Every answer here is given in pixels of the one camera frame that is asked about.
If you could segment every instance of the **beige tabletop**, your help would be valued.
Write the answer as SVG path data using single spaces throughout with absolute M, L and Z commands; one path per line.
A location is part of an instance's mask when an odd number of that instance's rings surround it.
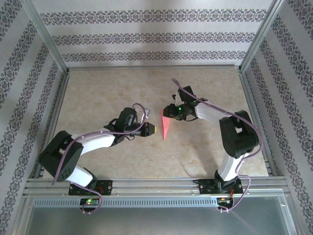
M 172 120 L 163 140 L 160 112 L 178 89 L 172 78 L 224 109 L 248 111 L 236 69 L 72 71 L 55 133 L 97 131 L 138 102 L 151 110 L 148 121 L 157 132 L 84 154 L 80 167 L 99 178 L 214 176 L 225 154 L 218 125 Z M 262 154 L 246 160 L 240 173 L 268 176 Z

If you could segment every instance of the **wall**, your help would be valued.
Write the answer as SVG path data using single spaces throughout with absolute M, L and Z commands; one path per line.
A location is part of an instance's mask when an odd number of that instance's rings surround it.
M 240 65 L 271 0 L 34 0 L 68 67 Z
M 61 72 L 18 0 L 0 1 L 0 235 L 42 148 Z
M 278 171 L 313 234 L 313 5 L 287 0 L 246 71 Z

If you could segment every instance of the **red triangular object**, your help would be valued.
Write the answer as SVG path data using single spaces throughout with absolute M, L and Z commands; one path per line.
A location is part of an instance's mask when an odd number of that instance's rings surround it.
M 163 139 L 165 140 L 168 128 L 170 127 L 171 119 L 169 117 L 163 116 L 163 110 L 161 110 L 161 117 L 162 117 Z

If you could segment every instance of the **purple cable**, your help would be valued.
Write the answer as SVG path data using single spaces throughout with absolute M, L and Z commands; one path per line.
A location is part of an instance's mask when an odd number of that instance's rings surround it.
M 94 212 L 96 212 L 100 207 L 101 207 L 101 204 L 102 204 L 102 195 L 100 194 L 100 193 L 98 193 L 97 191 L 94 191 L 94 190 L 91 190 L 91 189 L 89 189 L 89 188 L 86 188 L 86 187 L 83 187 L 83 186 L 81 186 L 81 185 L 79 185 L 79 184 L 76 184 L 76 183 L 73 183 L 75 186 L 77 186 L 77 187 L 80 187 L 81 189 L 83 189 L 83 190 L 86 190 L 86 191 L 89 191 L 89 192 L 92 192 L 92 193 L 95 193 L 95 194 L 97 194 L 97 195 L 99 195 L 99 204 L 98 204 L 98 206 L 95 208 L 95 209 L 93 209 L 92 211 L 89 211 L 88 212 L 88 214 L 92 214 L 92 213 L 94 213 Z M 83 205 L 83 207 L 82 207 L 82 211 L 83 211 L 83 213 L 85 213 L 85 206 L 86 206 L 86 204 L 84 204 Z
M 252 154 L 250 154 L 250 155 L 248 155 L 248 156 L 246 156 L 246 157 L 243 157 L 243 158 L 240 160 L 239 164 L 237 165 L 237 167 L 236 167 L 236 169 L 235 169 L 235 173 L 236 173 L 239 177 L 248 178 L 248 185 L 247 185 L 247 187 L 246 187 L 244 193 L 241 195 L 241 197 L 239 198 L 239 200 L 238 200 L 231 208 L 227 208 L 227 207 L 224 207 L 224 206 L 220 206 L 221 208 L 225 209 L 224 211 L 227 211 L 227 212 L 228 212 L 228 211 L 231 211 L 232 209 L 234 209 L 234 208 L 241 202 L 241 200 L 243 199 L 244 195 L 246 194 L 246 192 L 248 191 L 248 189 L 249 189 L 249 187 L 250 187 L 251 178 L 250 178 L 248 175 L 240 175 L 240 174 L 238 174 L 238 171 L 239 171 L 241 165 L 244 163 L 244 159 L 251 158 L 251 157 L 255 156 L 256 154 L 258 154 L 258 153 L 262 150 L 264 143 L 263 143 L 263 139 L 262 139 L 261 133 L 260 133 L 260 131 L 259 131 L 251 122 L 249 122 L 248 120 L 244 119 L 243 117 L 241 117 L 241 116 L 239 116 L 239 115 L 237 115 L 237 114 L 234 114 L 234 113 L 232 113 L 232 112 L 226 111 L 225 109 L 222 109 L 222 108 L 220 108 L 220 107 L 218 107 L 218 106 L 215 106 L 215 105 L 213 105 L 213 104 L 209 104 L 209 103 L 207 103 L 207 102 L 205 102 L 205 101 L 203 101 L 203 100 L 197 98 L 195 95 L 191 94 L 190 92 L 186 91 L 183 87 L 181 87 L 180 84 L 179 84 L 179 82 L 178 82 L 176 79 L 173 78 L 172 81 L 179 87 L 179 89 L 181 89 L 182 91 L 184 91 L 186 94 L 188 94 L 189 96 L 193 97 L 193 98 L 196 99 L 197 101 L 199 101 L 199 102 L 205 104 L 205 105 L 208 106 L 209 108 L 213 108 L 213 109 L 215 109 L 215 110 L 217 110 L 217 111 L 219 111 L 219 112 L 221 112 L 221 113 L 223 113 L 223 114 L 227 114 L 227 115 L 230 115 L 230 116 L 234 116 L 235 118 L 237 118 L 237 119 L 239 119 L 239 120 L 245 122 L 246 124 L 248 124 L 248 125 L 255 131 L 255 133 L 257 134 L 257 136 L 258 136 L 258 138 L 259 138 L 260 148 L 259 148 L 255 153 L 252 153 Z
M 134 130 L 132 130 L 132 131 L 129 131 L 129 132 L 111 132 L 111 131 L 95 131 L 95 132 L 90 132 L 90 133 L 86 133 L 86 134 L 84 134 L 84 135 L 81 135 L 81 136 L 77 137 L 77 138 L 74 139 L 71 143 L 69 143 L 69 145 L 67 146 L 67 148 L 65 149 L 65 151 L 64 151 L 64 153 L 63 153 L 63 155 L 62 155 L 62 158 L 61 158 L 61 160 L 60 160 L 59 166 L 58 166 L 57 171 L 56 171 L 56 173 L 55 173 L 55 175 L 54 175 L 54 178 L 53 178 L 53 181 L 52 181 L 52 185 L 55 184 L 55 182 L 57 181 L 57 178 L 59 177 L 59 174 L 60 174 L 60 171 L 61 171 L 61 168 L 62 168 L 64 159 L 65 159 L 65 156 L 66 156 L 67 153 L 68 153 L 68 150 L 71 148 L 71 146 L 72 146 L 76 141 L 82 140 L 83 138 L 100 136 L 100 135 L 103 135 L 103 134 L 128 135 L 128 134 L 131 134 L 131 133 L 133 133 L 133 132 L 139 130 L 139 129 L 144 125 L 144 121 L 145 121 L 145 119 L 146 119 L 147 114 L 146 114 L 145 108 L 144 108 L 141 104 L 139 104 L 139 103 L 133 104 L 133 109 L 134 109 L 134 106 L 135 106 L 135 105 L 140 106 L 140 107 L 142 108 L 143 114 L 144 114 L 142 123 L 141 123 L 136 129 L 134 129 Z M 101 194 L 98 193 L 97 191 L 88 189 L 88 188 L 86 188 L 86 187 L 83 187 L 83 186 L 78 185 L 78 184 L 75 184 L 75 183 L 73 183 L 73 184 L 76 185 L 76 186 L 78 186 L 78 187 L 80 187 L 80 188 L 82 188 L 82 189 L 84 189 L 84 190 L 87 190 L 87 191 L 89 191 L 89 192 L 92 192 L 92 193 L 95 193 L 95 194 L 99 195 L 99 196 L 100 196 L 100 202 L 102 202 L 102 196 L 101 196 Z M 99 205 L 98 205 L 94 210 L 90 211 L 89 214 L 94 213 L 96 210 L 98 210 L 98 209 L 100 208 L 100 206 L 101 206 L 101 203 L 99 203 Z

